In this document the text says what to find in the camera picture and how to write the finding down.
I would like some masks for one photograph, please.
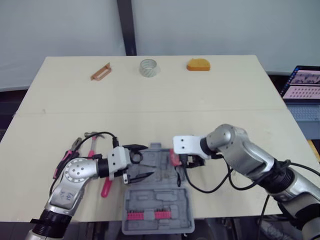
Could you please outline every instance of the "gray tool case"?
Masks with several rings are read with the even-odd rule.
[[[122,232],[126,235],[192,233],[195,221],[190,194],[183,185],[185,175],[180,167],[176,170],[181,186],[177,185],[178,175],[171,164],[170,149],[152,143],[150,148],[140,152],[143,160],[130,166],[127,174],[134,178],[138,174],[154,173],[141,182],[130,184],[125,191]]]

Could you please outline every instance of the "tape roll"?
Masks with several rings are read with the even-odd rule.
[[[153,59],[145,59],[140,62],[139,71],[142,76],[151,78],[157,75],[159,72],[159,67],[157,66],[157,62]]]

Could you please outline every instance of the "black pole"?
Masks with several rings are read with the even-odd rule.
[[[131,0],[117,0],[122,36],[127,56],[137,56]]]

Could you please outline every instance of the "red-handled pliers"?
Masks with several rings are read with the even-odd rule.
[[[64,154],[64,157],[61,159],[61,161],[59,162],[58,166],[56,167],[54,174],[53,174],[53,179],[56,179],[59,177],[58,173],[62,170],[61,168],[63,167],[64,163],[66,160],[68,160],[73,151],[75,150],[76,146],[78,146],[78,144],[82,141],[81,137],[78,137],[72,144],[71,148],[69,150],[67,150]],[[79,152],[78,150],[73,154],[74,158],[79,157]]]

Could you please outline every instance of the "white table surface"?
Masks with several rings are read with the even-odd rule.
[[[291,159],[319,170],[302,132],[255,56],[205,56],[211,63],[211,71],[205,73],[183,69],[191,56],[153,56],[161,68],[154,78],[139,75],[137,68],[144,58],[45,60],[0,143],[0,221],[28,222],[39,217],[56,165],[84,132],[110,131],[123,145],[160,142],[171,148],[175,135],[205,135],[229,123],[246,129],[254,143],[278,160]],[[90,75],[109,61],[112,73],[100,82],[90,81]],[[89,147],[90,142],[81,148],[83,156]],[[109,137],[99,139],[97,152],[106,155],[110,149]],[[320,186],[315,174],[297,170]],[[221,159],[188,170],[192,181],[204,189],[214,188],[226,171]],[[238,173],[233,178],[238,186],[250,183]],[[103,183],[98,179],[88,184],[74,221],[121,219],[126,187],[118,178],[109,196],[101,198]],[[261,187],[236,191],[228,182],[213,194],[189,189],[195,218],[259,215],[266,197]],[[279,213],[271,200],[266,214]]]

